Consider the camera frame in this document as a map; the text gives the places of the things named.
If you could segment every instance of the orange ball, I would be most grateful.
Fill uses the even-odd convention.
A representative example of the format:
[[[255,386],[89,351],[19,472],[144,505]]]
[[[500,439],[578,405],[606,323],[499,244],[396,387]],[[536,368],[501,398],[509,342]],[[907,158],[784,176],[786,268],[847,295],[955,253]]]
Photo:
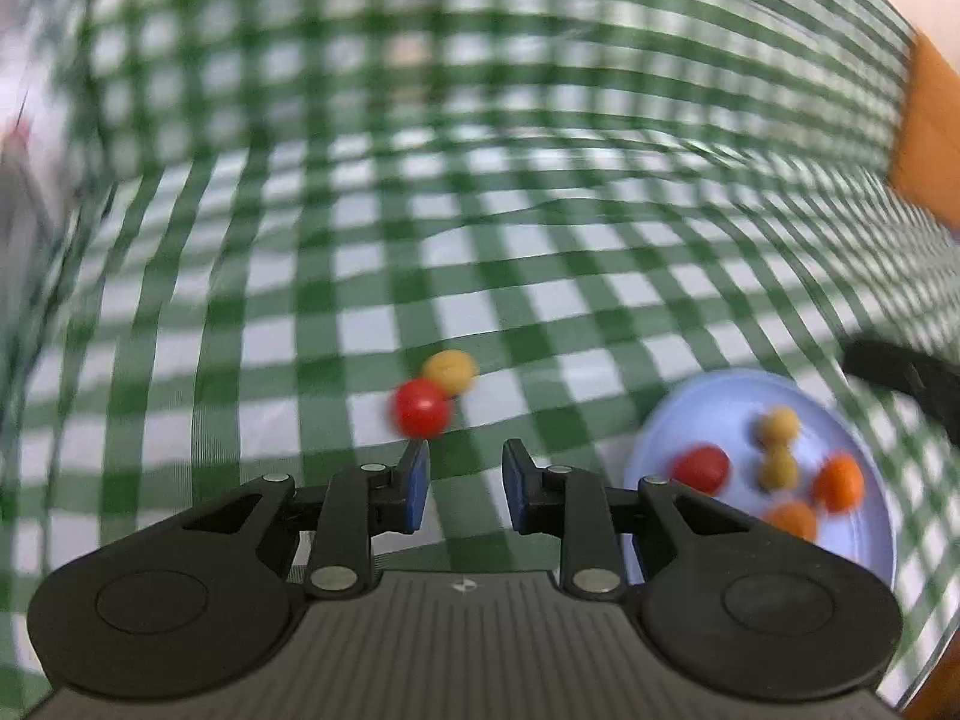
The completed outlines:
[[[817,541],[817,515],[803,501],[781,503],[770,509],[763,519],[791,536]]]
[[[864,493],[863,471],[847,452],[827,458],[810,488],[813,500],[831,514],[856,509],[863,502]]]

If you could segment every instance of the toy fruit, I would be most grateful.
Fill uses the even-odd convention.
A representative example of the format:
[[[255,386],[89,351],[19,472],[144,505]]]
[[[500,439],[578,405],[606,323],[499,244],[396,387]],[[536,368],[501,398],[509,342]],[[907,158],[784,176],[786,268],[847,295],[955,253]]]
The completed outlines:
[[[757,424],[757,438],[766,449],[789,445],[800,435],[800,420],[796,412],[779,406]]]
[[[863,471],[847,452],[838,452],[827,462],[813,480],[810,494],[831,514],[855,509],[863,502]]]
[[[760,466],[759,481],[767,493],[793,490],[800,483],[800,469],[787,446],[776,446],[767,452]]]
[[[670,478],[701,493],[713,495],[730,478],[730,458],[712,443],[695,446],[675,459]]]
[[[775,528],[786,531],[797,538],[816,541],[817,515],[802,501],[781,503],[763,516]]]
[[[438,352],[424,363],[421,370],[424,379],[429,379],[450,397],[465,392],[477,375],[477,363],[467,352],[448,349]]]
[[[450,422],[450,403],[433,382],[413,379],[394,393],[394,418],[408,439],[432,439]]]

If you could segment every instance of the green and white gingham cloth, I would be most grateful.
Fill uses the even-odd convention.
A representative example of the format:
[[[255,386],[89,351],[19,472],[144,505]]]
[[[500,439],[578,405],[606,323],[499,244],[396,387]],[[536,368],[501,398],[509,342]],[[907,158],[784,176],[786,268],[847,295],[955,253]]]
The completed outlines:
[[[884,186],[911,37],[886,2],[29,1],[93,194],[8,366],[0,716],[47,690],[50,570],[265,472],[394,463],[391,391],[443,348],[482,375],[383,565],[552,567],[509,530],[503,440],[618,483],[675,384],[763,367],[874,453],[905,613],[881,693],[923,680],[960,466],[836,363],[863,328],[960,358],[960,250]]]

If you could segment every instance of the red ball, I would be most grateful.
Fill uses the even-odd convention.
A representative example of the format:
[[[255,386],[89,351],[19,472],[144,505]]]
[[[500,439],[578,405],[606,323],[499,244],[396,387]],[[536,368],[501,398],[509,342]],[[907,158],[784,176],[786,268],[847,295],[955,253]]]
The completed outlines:
[[[682,485],[713,495],[730,478],[730,458],[712,443],[683,452],[670,469],[670,478]]]
[[[408,439],[433,439],[450,422],[450,403],[433,382],[412,379],[394,393],[394,420]]]

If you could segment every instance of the blue plate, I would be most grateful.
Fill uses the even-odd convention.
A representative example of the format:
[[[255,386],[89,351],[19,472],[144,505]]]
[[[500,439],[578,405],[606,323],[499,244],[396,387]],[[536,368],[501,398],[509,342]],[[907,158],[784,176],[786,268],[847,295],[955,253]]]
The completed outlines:
[[[757,485],[760,447],[752,437],[757,418],[787,406],[800,418],[800,437],[791,450],[800,466],[800,488],[792,493],[765,493]],[[627,462],[624,487],[635,490],[649,474],[668,476],[672,461],[699,443],[714,443],[730,456],[731,478],[715,496],[730,506],[761,517],[782,500],[809,500],[809,486],[827,455],[850,452],[863,470],[866,495],[852,514],[818,517],[817,544],[853,560],[893,586],[896,541],[884,485],[870,451],[832,410],[803,394],[789,379],[761,370],[723,370],[687,382],[656,407],[643,427]],[[623,539],[627,572],[643,581],[630,538]]]

